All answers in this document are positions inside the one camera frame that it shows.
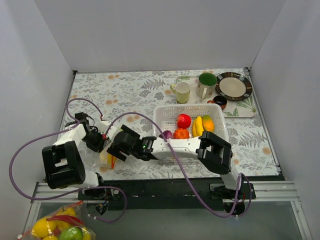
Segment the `plate rim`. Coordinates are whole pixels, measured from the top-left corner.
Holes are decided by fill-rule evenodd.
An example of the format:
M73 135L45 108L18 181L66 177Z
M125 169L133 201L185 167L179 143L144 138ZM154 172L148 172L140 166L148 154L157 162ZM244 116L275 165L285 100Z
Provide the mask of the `plate rim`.
M225 79L225 78L236 78L238 80L240 80L241 82L244 83L245 85L245 93L242 96L238 96L238 97L234 97L234 96L229 96L227 94L225 94L223 91L221 91L220 89L220 82ZM227 71L227 72L223 72L221 74L219 74L216 77L216 86L215 86L216 91L218 92L218 94L220 94L221 96L225 97L226 99L228 99L229 101L242 101L247 99L248 97L251 96L252 94L252 84L251 82L248 80L248 78L246 78L245 76L236 73L236 72L232 72L232 71Z

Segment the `brown rimmed plate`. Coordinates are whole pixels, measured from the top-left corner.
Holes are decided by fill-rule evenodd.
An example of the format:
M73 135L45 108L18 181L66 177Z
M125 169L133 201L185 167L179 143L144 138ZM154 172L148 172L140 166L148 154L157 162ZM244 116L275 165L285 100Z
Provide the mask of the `brown rimmed plate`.
M216 91L230 101L242 101L252 94L250 81L239 73L224 72L216 79Z

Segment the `gray wall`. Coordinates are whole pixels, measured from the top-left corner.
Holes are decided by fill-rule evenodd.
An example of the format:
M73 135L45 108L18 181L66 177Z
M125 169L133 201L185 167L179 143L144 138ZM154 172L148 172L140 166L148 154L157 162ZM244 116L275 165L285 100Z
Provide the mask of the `gray wall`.
M252 67L281 169L320 239L320 2L286 1Z
M72 71L33 0L0 0L0 45L0 239L16 239L30 200L12 187L9 161L25 142L59 129ZM29 195L44 177L41 150L53 142L33 143L16 159L13 176Z
M34 0L82 72L251 66L285 0Z

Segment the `white plastic basket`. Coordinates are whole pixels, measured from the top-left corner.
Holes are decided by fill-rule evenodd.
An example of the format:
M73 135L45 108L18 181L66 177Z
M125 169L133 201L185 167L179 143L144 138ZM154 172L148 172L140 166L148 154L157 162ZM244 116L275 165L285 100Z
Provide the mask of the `white plastic basket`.
M177 117L180 114L187 114L191 117L192 123L198 116L209 115L214 123L213 133L220 138L229 142L224 114L217 104L173 104L158 106L153 110L152 120L159 125L162 131L169 130L172 134L177 127ZM188 128L190 136L192 136L192 123ZM158 137L160 132L155 126L152 126L153 135Z

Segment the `bag of fruit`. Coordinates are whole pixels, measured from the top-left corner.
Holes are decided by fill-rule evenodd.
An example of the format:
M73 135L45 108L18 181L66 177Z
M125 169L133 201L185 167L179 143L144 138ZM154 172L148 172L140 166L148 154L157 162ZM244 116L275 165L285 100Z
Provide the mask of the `bag of fruit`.
M81 220L83 201L66 205L33 225L18 240L95 240L96 234Z

